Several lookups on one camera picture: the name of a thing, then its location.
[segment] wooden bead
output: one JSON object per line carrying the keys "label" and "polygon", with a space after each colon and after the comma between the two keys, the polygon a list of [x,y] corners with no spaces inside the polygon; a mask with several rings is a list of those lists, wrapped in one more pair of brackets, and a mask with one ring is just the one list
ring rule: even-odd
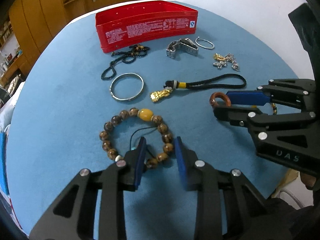
{"label": "wooden bead", "polygon": [[115,161],[117,156],[118,156],[118,152],[117,152],[116,149],[108,150],[108,157],[109,157],[110,160]]}
{"label": "wooden bead", "polygon": [[119,114],[122,120],[125,120],[129,117],[129,112],[127,110],[122,110]]}
{"label": "wooden bead", "polygon": [[129,110],[129,115],[130,115],[130,116],[137,116],[137,115],[138,115],[138,112],[139,112],[139,110],[134,107],[134,108],[131,108],[131,109]]}
{"label": "wooden bead", "polygon": [[170,142],[172,142],[172,140],[173,140],[173,136],[171,133],[167,133],[167,134],[162,135],[162,141],[164,143],[170,143]]}
{"label": "wooden bead", "polygon": [[155,169],[158,166],[158,161],[154,158],[148,159],[146,161],[146,166],[148,169]]}
{"label": "wooden bead", "polygon": [[150,109],[141,109],[138,113],[138,117],[143,121],[151,121],[153,112]]}
{"label": "wooden bead", "polygon": [[111,142],[110,141],[103,141],[102,143],[102,149],[106,152],[110,149],[112,149]]}
{"label": "wooden bead", "polygon": [[109,134],[108,132],[106,131],[102,131],[100,134],[99,134],[99,137],[100,137],[100,140],[101,141],[106,141],[109,137]]}
{"label": "wooden bead", "polygon": [[162,119],[162,117],[161,117],[160,115],[154,115],[154,116],[152,117],[152,121],[153,121],[155,124],[159,125],[159,124],[161,124],[161,123],[163,122],[163,119]]}
{"label": "wooden bead", "polygon": [[173,144],[172,143],[166,143],[164,146],[163,146],[163,151],[167,154],[171,153],[173,151]]}
{"label": "wooden bead", "polygon": [[112,132],[113,131],[113,124],[112,124],[112,122],[106,122],[105,124],[104,124],[104,129],[105,129],[105,131],[107,131],[107,132]]}
{"label": "wooden bead", "polygon": [[158,125],[158,131],[161,134],[166,134],[168,132],[168,127],[164,123]]}
{"label": "wooden bead", "polygon": [[113,126],[117,126],[118,124],[121,123],[121,117],[119,115],[115,115],[111,118],[111,122],[113,124]]}
{"label": "wooden bead", "polygon": [[159,153],[156,158],[158,162],[164,162],[168,157],[169,156],[166,153]]}

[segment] white wall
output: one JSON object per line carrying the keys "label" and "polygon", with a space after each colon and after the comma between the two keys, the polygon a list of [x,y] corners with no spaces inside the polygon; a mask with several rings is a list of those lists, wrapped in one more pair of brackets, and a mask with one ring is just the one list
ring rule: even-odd
{"label": "white wall", "polygon": [[313,79],[308,54],[288,18],[288,13],[305,0],[176,1],[207,9],[236,23],[273,49],[298,77]]}

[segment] gold pendant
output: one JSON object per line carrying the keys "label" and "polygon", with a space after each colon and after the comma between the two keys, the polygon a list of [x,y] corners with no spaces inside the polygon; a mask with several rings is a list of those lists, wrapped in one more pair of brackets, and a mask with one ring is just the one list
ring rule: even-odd
{"label": "gold pendant", "polygon": [[218,60],[218,61],[225,61],[226,60],[226,58],[225,57],[223,57],[222,55],[220,55],[220,54],[218,54],[218,53],[215,53],[214,55],[213,55],[213,59],[215,59],[215,60]]}
{"label": "gold pendant", "polygon": [[172,91],[173,91],[172,89],[164,89],[161,91],[155,91],[155,92],[150,93],[150,98],[151,98],[152,102],[155,103],[159,99],[169,96]]}

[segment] yellow bead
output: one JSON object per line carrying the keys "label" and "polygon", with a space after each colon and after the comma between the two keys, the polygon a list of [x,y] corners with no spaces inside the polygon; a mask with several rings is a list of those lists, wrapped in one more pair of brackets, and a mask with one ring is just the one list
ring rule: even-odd
{"label": "yellow bead", "polygon": [[153,112],[149,109],[141,109],[138,113],[138,117],[143,121],[151,121]]}

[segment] jewelry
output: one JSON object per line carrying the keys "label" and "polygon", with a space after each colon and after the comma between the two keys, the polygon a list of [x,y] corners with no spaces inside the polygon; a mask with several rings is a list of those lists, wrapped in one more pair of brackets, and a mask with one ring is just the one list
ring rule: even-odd
{"label": "jewelry", "polygon": [[[112,78],[114,78],[117,74],[114,66],[118,61],[122,61],[125,64],[130,64],[132,62],[134,62],[136,60],[137,57],[144,57],[147,55],[147,51],[150,49],[149,47],[146,46],[142,46],[139,44],[135,44],[132,46],[129,46],[129,48],[131,50],[129,51],[119,51],[119,52],[112,52],[111,56],[115,56],[115,55],[122,55],[119,58],[116,58],[115,60],[111,61],[109,64],[109,67],[103,71],[103,73],[101,74],[101,79],[102,80],[110,80]],[[109,70],[112,70],[112,75],[109,77],[106,77],[106,74],[108,73]]]}
{"label": "jewelry", "polygon": [[148,169],[156,168],[158,163],[164,162],[169,158],[169,155],[173,152],[173,135],[169,132],[168,126],[163,122],[160,115],[153,115],[153,112],[149,109],[131,108],[129,111],[122,110],[119,115],[115,115],[111,118],[110,122],[104,124],[104,131],[99,135],[102,141],[102,149],[107,152],[109,159],[113,161],[122,160],[123,157],[118,154],[118,151],[112,147],[109,135],[113,131],[114,127],[119,125],[123,120],[128,117],[139,117],[143,121],[153,122],[157,125],[157,130],[162,136],[162,141],[165,143],[163,146],[163,152],[159,153],[155,158],[150,158],[146,161],[145,165]]}
{"label": "jewelry", "polygon": [[235,70],[235,71],[239,71],[240,67],[238,65],[238,63],[236,62],[236,59],[235,59],[235,56],[231,53],[228,53],[226,56],[225,56],[225,59],[226,61],[229,61],[232,63],[232,69]]}
{"label": "jewelry", "polygon": [[[198,43],[198,41],[205,41],[205,42],[207,42],[207,43],[210,43],[210,44],[212,45],[212,47],[202,46],[201,44]],[[207,40],[204,40],[204,39],[200,39],[199,36],[196,38],[195,43],[196,43],[199,47],[204,48],[204,49],[214,49],[214,44],[213,44],[212,42],[207,41]]]}
{"label": "jewelry", "polygon": [[227,65],[226,61],[228,61],[228,62],[232,63],[232,69],[233,70],[235,70],[235,71],[239,71],[240,70],[240,67],[239,67],[239,65],[238,65],[238,63],[237,63],[237,61],[235,59],[235,56],[233,54],[231,54],[231,53],[228,53],[225,57],[223,57],[220,54],[215,53],[213,55],[213,59],[219,61],[219,62],[213,63],[213,65],[215,67],[217,67],[218,69],[221,69],[223,66],[226,66]]}
{"label": "jewelry", "polygon": [[178,41],[171,42],[166,50],[167,56],[170,58],[175,58],[177,49],[182,49],[186,53],[189,53],[193,56],[198,56],[199,48],[189,38],[179,39]]}
{"label": "jewelry", "polygon": [[278,109],[276,107],[275,103],[270,103],[271,107],[272,107],[272,114],[277,114],[278,113]]}
{"label": "jewelry", "polygon": [[[130,97],[130,98],[118,98],[118,97],[116,97],[116,96],[114,95],[114,93],[113,93],[114,84],[116,83],[116,81],[118,81],[119,79],[124,78],[124,77],[126,77],[126,76],[138,77],[138,78],[141,80],[141,82],[142,82],[141,89],[140,89],[140,91],[138,92],[138,94],[136,94],[136,95],[133,96],[133,97]],[[138,96],[142,93],[143,88],[144,88],[144,81],[143,81],[143,79],[142,79],[141,76],[139,76],[139,75],[136,74],[136,73],[125,73],[125,74],[122,74],[122,75],[120,75],[120,76],[117,76],[117,77],[112,81],[112,83],[111,83],[111,85],[110,85],[110,88],[109,88],[109,91],[110,91],[111,96],[112,96],[115,100],[117,100],[117,101],[123,101],[123,102],[124,102],[124,101],[131,101],[131,100],[135,99],[136,97],[138,97]]]}
{"label": "jewelry", "polygon": [[172,89],[164,89],[161,91],[155,91],[155,92],[150,93],[150,98],[151,98],[152,102],[155,103],[161,98],[168,97],[172,91],[173,91]]}
{"label": "jewelry", "polygon": [[209,99],[209,103],[212,108],[219,106],[218,102],[215,100],[216,98],[221,98],[226,103],[226,106],[231,106],[230,98],[226,94],[222,92],[215,92],[210,96]]}
{"label": "jewelry", "polygon": [[[242,80],[242,84],[240,85],[235,85],[235,84],[210,84],[211,82],[218,81],[223,78],[227,77],[234,77]],[[207,80],[201,80],[198,82],[190,82],[190,83],[185,83],[185,82],[179,82],[177,80],[167,80],[165,82],[164,90],[161,91],[155,91],[150,94],[151,100],[155,103],[161,98],[169,96],[173,90],[175,89],[190,89],[190,90],[205,90],[205,89],[210,89],[210,88],[231,88],[231,89],[240,89],[244,88],[247,85],[247,81],[245,78],[239,74],[235,73],[228,73],[228,74],[223,74],[218,77],[210,78]]]}
{"label": "jewelry", "polygon": [[227,66],[227,63],[225,61],[220,60],[220,62],[215,62],[213,63],[213,65],[218,69],[222,69],[222,67]]}

